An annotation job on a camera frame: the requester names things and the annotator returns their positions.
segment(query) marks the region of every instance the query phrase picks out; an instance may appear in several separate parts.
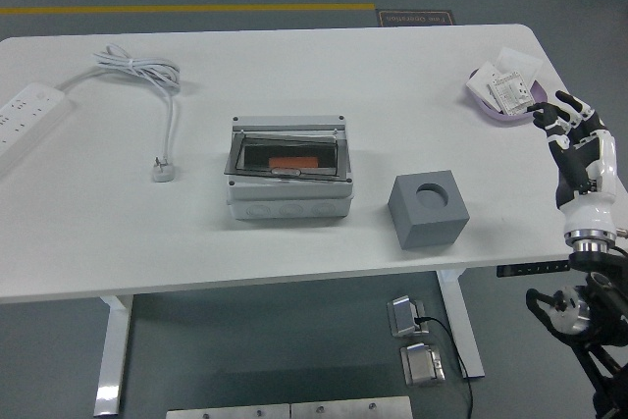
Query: gray floor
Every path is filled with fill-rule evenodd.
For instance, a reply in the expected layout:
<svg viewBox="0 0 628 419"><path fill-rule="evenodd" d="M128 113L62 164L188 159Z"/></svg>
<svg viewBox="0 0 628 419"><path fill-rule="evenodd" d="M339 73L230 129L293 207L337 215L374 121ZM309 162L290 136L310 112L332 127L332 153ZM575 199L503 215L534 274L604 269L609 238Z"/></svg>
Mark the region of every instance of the gray floor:
<svg viewBox="0 0 628 419"><path fill-rule="evenodd" d="M609 124L618 141L619 173L626 175L628 0L0 0L0 8L310 2L450 9L459 25L531 27L569 90ZM0 15L0 39L376 24L372 12ZM497 279L494 268L463 275L487 372L473 382L474 417L594 416L593 390L575 358L524 304L529 287L554 292L582 280L577 273ZM466 389L436 328L446 385L404 385L398 357L404 342L391 337L386 317L386 302L401 294L423 299L429 314L444 316L431 273L138 296L120 417L398 394L410 395L415 418L465 417ZM106 317L99 299L0 306L0 417L90 417Z"/></svg>

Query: power plug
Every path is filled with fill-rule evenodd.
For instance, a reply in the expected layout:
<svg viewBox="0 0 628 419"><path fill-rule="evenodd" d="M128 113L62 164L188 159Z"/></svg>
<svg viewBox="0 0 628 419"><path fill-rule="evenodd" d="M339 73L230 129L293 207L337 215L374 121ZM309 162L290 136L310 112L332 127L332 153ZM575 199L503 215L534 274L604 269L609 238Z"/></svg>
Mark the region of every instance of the power plug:
<svg viewBox="0 0 628 419"><path fill-rule="evenodd" d="M61 90L30 83L0 108L0 173L24 155L69 109Z"/></svg>
<svg viewBox="0 0 628 419"><path fill-rule="evenodd" d="M168 160L164 159L160 161L158 157L155 158L155 164L153 165L153 181L155 182L169 182L175 178L175 166L168 164Z"/></svg>

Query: electrical box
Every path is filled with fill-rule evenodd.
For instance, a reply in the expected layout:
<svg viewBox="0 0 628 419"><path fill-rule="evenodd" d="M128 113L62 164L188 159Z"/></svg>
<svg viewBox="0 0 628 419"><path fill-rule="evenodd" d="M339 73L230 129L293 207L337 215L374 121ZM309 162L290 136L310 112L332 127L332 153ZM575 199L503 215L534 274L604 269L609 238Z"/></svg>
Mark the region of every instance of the electrical box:
<svg viewBox="0 0 628 419"><path fill-rule="evenodd" d="M353 174L345 119L235 117L225 174L236 219L346 216Z"/></svg>

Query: white paper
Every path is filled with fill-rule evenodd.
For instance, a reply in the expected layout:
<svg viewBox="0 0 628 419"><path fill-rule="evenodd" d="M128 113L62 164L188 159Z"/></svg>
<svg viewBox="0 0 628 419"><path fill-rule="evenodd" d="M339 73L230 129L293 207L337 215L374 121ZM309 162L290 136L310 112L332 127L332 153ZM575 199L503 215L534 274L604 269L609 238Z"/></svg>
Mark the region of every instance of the white paper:
<svg viewBox="0 0 628 419"><path fill-rule="evenodd" d="M489 87L506 115L525 113L528 107L534 104L534 98L526 87L525 80L516 71L494 79Z"/></svg>
<svg viewBox="0 0 628 419"><path fill-rule="evenodd" d="M493 64L486 62L482 65L478 72L467 81L467 87L478 97L484 100L488 105L493 107L496 112L500 112L501 108L493 97L493 93L489 88L489 83L501 76L501 73Z"/></svg>
<svg viewBox="0 0 628 419"><path fill-rule="evenodd" d="M517 71L528 88L532 88L542 65L543 60L506 47L501 48L496 62L496 67L504 74Z"/></svg>

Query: white power cord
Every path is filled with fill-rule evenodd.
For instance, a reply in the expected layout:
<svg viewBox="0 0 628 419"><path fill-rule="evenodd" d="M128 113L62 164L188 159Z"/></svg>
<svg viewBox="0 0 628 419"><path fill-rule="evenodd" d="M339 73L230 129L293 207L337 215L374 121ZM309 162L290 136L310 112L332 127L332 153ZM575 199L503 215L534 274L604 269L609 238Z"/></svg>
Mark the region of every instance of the white power cord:
<svg viewBox="0 0 628 419"><path fill-rule="evenodd" d="M179 84L179 67L162 58L133 58L127 51L116 44L108 44L106 52L95 53L98 69L87 71L84 74L66 80L56 88L64 90L80 80L93 78L102 74L119 72L146 79L152 83L166 99L168 118L164 135L162 158L155 158L153 165L153 180L155 182L169 182L175 177L175 167L168 161L170 138L173 128L174 102L173 95L181 89Z"/></svg>

